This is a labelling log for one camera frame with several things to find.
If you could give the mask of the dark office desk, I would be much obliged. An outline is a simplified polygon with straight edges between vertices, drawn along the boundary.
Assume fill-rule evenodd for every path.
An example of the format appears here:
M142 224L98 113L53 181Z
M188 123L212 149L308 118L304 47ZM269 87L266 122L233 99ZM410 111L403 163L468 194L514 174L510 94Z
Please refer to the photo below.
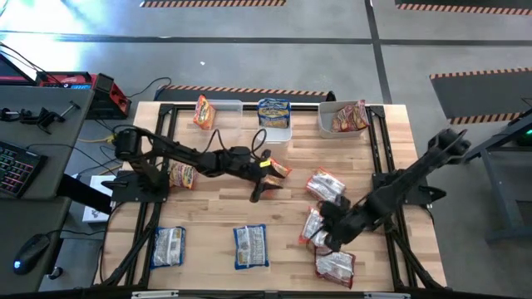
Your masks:
M52 271L62 245L60 238L71 200L0 199L0 296L36 292ZM14 272L17 252L32 236L46 234L50 245L27 274Z

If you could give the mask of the black hazard striped floor mat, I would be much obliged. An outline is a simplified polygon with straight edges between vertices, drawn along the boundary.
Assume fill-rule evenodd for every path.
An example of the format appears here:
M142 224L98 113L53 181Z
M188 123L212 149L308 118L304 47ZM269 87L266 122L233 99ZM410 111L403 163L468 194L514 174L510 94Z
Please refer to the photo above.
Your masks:
M282 7L286 2L287 0L143 0L140 7Z
M532 0L394 0L400 10L532 16Z
M532 67L431 74L448 122L512 121L532 109Z

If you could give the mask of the grey office desk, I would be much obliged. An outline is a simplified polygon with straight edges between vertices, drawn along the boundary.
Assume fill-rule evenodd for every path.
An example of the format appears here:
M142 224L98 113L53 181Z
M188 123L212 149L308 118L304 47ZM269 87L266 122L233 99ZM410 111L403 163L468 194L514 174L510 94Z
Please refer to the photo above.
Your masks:
M93 96L91 90L0 86L0 109L25 109L37 114L45 108L58 115L66 114L63 122L54 121L47 131L39 129L37 125L0 121L0 142L47 158L21 196L22 199L48 200L57 195Z

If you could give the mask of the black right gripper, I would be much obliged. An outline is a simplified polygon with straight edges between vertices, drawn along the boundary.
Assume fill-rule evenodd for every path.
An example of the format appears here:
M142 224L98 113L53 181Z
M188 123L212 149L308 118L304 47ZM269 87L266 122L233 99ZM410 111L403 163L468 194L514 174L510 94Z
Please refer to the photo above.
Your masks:
M322 201L318 207L327 232L324 244L332 252L338 252L342 245L350 243L362 232L362 218L347 198L341 197L339 205Z

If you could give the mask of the black desk leg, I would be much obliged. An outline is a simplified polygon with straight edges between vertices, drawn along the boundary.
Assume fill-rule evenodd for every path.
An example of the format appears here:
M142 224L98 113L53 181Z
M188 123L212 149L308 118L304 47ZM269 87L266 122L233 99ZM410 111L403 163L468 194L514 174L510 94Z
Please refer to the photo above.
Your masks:
M111 197L64 174L57 188L57 197L66 197L98 212L111 213Z

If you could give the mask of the red black battery charger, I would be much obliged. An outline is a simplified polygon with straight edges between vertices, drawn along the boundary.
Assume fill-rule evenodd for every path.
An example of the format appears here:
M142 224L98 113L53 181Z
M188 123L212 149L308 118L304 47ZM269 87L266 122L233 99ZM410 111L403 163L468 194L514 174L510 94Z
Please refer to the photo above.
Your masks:
M112 77L103 73L91 74L91 90L94 96L86 114L87 120L125 120L128 117L131 101Z

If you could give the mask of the work table with metal legs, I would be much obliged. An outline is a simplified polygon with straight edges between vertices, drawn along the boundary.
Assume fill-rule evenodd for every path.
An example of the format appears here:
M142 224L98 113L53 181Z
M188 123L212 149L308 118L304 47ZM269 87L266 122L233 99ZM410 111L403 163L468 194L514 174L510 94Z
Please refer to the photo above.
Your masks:
M499 133L477 145L464 161L480 158L488 174L504 227L487 233L494 243L515 238L532 238L520 203L532 203L532 98L524 98L528 110L510 120Z

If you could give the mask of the grey plastic bin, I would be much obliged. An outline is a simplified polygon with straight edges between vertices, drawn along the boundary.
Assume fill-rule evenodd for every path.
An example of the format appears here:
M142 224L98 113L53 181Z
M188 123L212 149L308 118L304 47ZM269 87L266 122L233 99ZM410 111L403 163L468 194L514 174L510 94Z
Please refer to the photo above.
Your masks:
M365 130L365 129L363 130L355 129L354 131L350 131L350 132L332 132L333 117L336 115L336 113L339 110L341 110L343 107L347 105L354 105L356 102L357 100L355 101L328 101L328 102L323 102L318 106L318 126L320 130L320 135L324 139L343 139L343 138L358 137Z

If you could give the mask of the clear plastic bin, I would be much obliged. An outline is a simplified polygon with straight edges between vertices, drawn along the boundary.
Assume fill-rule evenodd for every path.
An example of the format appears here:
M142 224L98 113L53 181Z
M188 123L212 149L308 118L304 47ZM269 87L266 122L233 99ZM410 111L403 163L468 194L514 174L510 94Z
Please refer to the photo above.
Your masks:
M214 125L211 130L202 130L193 122L196 134L207 136L219 130L220 133L228 131L232 135L240 130L243 114L243 103L240 100L207 100L216 109Z

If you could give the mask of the black desk clamp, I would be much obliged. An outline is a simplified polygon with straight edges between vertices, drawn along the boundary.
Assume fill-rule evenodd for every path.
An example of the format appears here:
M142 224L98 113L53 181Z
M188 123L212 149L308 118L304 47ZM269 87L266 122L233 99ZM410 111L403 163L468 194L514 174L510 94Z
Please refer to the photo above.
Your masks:
M71 112L72 110L80 110L81 107L76 104L74 101L70 101L70 106L63 111L61 114L58 114L56 112L53 112L51 110L47 110L46 108L41 108L41 111L39 115L35 116L32 114L29 110L21 110L19 113L19 120L22 124L25 125L36 125L40 130L47 133L48 135L51 134L48 127L54 123L63 123L66 118L65 116Z

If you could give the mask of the backlit computer keyboard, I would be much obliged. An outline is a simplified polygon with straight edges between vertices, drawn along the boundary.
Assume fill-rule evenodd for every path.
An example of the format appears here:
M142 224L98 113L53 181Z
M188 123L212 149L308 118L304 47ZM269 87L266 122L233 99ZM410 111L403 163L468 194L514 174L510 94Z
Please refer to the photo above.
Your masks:
M0 141L0 193L21 198L46 162L45 155Z

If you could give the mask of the white plastic bin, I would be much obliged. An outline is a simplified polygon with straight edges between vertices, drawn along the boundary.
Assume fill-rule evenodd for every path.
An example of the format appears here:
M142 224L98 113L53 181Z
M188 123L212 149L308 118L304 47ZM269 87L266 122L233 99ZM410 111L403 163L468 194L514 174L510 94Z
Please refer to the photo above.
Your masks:
M266 142L267 143L280 144L280 143L285 143L285 142L288 142L288 141L291 140L291 138L292 138L291 116L292 116L292 108L291 108L291 103L290 103L290 119L289 119L288 128L286 128L286 129L270 128L270 127L261 126L259 124L259 127L261 129L265 129L266 130L266 135L267 135L266 136Z

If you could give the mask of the black computer mouse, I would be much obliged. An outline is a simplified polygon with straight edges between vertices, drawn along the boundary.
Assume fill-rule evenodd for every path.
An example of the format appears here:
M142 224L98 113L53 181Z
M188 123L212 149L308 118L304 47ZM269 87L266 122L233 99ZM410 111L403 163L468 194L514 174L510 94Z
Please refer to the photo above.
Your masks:
M18 250L13 260L13 272L17 275L28 274L50 245L47 234L35 234Z

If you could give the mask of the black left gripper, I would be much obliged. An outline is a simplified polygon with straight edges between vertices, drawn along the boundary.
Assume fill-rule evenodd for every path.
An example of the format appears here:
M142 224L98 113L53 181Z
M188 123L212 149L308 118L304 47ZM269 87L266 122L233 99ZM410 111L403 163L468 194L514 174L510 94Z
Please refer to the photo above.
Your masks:
M262 167L260 164L269 160L271 156L271 150L265 149L258 158L254 158L250 163L248 171L248 180L254 183L254 189L250 194L249 201L251 203L257 203L260 200L261 194L280 189L278 185L266 185L264 178L267 174L276 178L285 179L288 176L288 169L280 164L271 164Z

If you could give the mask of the red orange Maruchan noodle pack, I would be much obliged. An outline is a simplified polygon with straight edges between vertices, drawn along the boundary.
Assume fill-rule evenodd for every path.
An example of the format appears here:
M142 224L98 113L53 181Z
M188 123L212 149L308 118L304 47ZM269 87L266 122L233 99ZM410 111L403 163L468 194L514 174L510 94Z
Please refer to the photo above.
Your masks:
M198 177L196 169L190 165L175 162L170 166L170 187L193 189Z

